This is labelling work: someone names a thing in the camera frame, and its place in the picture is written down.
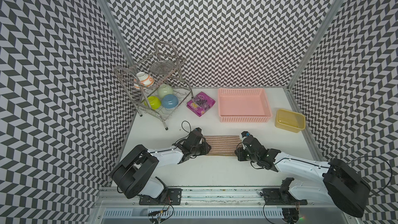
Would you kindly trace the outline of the brown striped square dishcloth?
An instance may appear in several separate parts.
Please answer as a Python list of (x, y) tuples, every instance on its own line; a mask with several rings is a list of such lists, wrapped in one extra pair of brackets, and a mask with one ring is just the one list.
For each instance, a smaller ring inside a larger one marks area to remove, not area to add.
[(237, 147), (242, 147), (238, 135), (232, 136), (204, 136), (211, 147), (208, 156), (235, 156)]

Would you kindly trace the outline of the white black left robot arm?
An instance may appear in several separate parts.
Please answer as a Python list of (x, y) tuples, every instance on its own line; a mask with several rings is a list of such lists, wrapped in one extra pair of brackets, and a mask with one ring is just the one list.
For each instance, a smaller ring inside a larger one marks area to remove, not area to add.
[(118, 192), (131, 199), (136, 196), (164, 201), (169, 188), (158, 177), (153, 177), (155, 169), (182, 164), (198, 156), (209, 154), (211, 146), (202, 135), (200, 128), (164, 149), (147, 149), (144, 145), (135, 146), (110, 173)]

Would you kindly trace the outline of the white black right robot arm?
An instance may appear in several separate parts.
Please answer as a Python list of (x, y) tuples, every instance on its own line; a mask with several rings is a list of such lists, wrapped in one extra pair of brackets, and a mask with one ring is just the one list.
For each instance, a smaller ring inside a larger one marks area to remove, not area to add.
[(291, 156), (278, 149), (266, 149), (253, 135), (244, 131), (235, 154), (239, 161), (256, 164), (260, 170), (288, 173), (280, 187), (295, 200), (334, 204), (344, 213), (361, 218), (371, 188), (348, 163), (340, 159), (313, 161)]

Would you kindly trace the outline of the purple snack packet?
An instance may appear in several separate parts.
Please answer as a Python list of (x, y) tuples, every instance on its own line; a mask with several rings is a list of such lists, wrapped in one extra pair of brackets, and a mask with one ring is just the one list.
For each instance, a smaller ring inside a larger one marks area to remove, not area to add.
[(215, 103), (216, 101), (213, 98), (204, 92), (200, 92), (187, 103), (187, 108), (194, 112), (198, 117), (201, 117), (210, 110)]

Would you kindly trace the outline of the yellow plastic container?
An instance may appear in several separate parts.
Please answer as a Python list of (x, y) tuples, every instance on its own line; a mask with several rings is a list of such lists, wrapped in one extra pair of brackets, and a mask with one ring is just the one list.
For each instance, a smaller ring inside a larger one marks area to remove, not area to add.
[(277, 110), (275, 127), (298, 133), (305, 130), (306, 117), (303, 114), (280, 108)]

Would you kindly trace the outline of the pink perforated plastic basket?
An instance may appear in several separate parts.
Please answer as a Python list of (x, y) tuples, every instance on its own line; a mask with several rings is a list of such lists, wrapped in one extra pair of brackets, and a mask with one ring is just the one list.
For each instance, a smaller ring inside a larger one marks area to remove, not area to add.
[(273, 116), (262, 88), (218, 89), (218, 112), (221, 122), (268, 122)]

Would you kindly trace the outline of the blue bowl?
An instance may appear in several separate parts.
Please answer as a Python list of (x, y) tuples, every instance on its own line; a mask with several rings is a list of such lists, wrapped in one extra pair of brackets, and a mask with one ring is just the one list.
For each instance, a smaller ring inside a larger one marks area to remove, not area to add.
[(174, 94), (167, 94), (166, 96), (163, 97), (161, 103), (164, 108), (171, 109), (178, 105), (179, 99)]

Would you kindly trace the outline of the lime green bowl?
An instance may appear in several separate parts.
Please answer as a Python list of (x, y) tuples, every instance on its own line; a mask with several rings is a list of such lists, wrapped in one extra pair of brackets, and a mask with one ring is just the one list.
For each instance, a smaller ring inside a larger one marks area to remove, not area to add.
[(143, 100), (143, 103), (145, 106), (148, 106), (149, 103), (149, 106), (153, 110), (157, 110), (162, 106), (161, 100), (157, 96), (149, 96), (147, 97), (147, 100)]

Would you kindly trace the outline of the pale green bowl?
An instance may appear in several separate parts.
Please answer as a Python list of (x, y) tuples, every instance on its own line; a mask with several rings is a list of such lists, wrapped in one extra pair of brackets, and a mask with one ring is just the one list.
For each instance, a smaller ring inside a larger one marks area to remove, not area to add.
[(159, 88), (157, 89), (157, 95), (159, 99), (163, 99), (165, 96), (169, 95), (169, 94), (173, 94), (174, 90), (170, 85), (167, 84), (162, 84), (159, 86)]

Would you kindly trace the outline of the white orange ceramic bowl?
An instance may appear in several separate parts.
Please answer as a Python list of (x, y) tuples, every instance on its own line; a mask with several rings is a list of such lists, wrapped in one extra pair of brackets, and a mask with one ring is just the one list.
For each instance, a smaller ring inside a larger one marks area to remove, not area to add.
[(139, 80), (140, 84), (145, 87), (150, 87), (154, 84), (154, 78), (145, 72), (137, 73), (136, 78)]

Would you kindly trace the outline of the grey patterned plate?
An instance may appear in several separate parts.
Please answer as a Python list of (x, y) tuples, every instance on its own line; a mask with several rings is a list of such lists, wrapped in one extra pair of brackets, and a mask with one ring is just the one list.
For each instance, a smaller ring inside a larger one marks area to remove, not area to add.
[(154, 62), (149, 70), (154, 74), (164, 75), (168, 74), (173, 69), (174, 69), (174, 63), (172, 61), (161, 60)]

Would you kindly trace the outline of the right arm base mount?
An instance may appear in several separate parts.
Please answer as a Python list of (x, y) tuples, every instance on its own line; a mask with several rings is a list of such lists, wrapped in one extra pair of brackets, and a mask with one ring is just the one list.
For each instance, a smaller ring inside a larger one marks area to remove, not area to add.
[(264, 198), (265, 205), (308, 205), (307, 200), (298, 200), (290, 192), (290, 185), (294, 178), (287, 177), (279, 188), (263, 188), (260, 196)]

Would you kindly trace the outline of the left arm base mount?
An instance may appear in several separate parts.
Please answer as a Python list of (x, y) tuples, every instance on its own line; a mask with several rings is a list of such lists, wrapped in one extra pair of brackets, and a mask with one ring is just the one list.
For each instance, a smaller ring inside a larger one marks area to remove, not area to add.
[(177, 206), (181, 203), (182, 189), (166, 187), (157, 198), (142, 195), (139, 205), (166, 205)]

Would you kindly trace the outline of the aluminium front rail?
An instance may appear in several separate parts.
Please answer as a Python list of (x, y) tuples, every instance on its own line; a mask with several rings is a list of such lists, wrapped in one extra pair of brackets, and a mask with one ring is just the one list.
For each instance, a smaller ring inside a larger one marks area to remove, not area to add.
[(182, 187), (166, 202), (100, 191), (88, 224), (360, 224), (328, 203), (276, 205), (260, 187)]

